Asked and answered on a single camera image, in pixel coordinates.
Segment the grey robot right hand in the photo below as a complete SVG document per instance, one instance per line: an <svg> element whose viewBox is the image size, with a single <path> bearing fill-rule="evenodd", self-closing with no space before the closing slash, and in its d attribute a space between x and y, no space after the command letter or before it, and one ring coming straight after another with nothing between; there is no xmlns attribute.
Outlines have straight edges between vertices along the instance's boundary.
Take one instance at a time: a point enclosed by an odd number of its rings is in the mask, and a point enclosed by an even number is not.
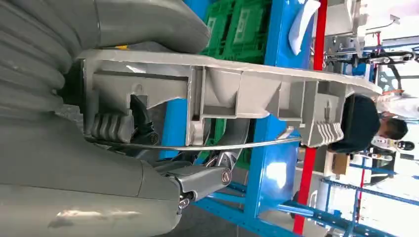
<svg viewBox="0 0 419 237"><path fill-rule="evenodd" d="M0 234L150 237L225 188L249 129L227 148L137 158L139 114L174 98L202 105L210 34L181 0L0 3Z"/></svg>

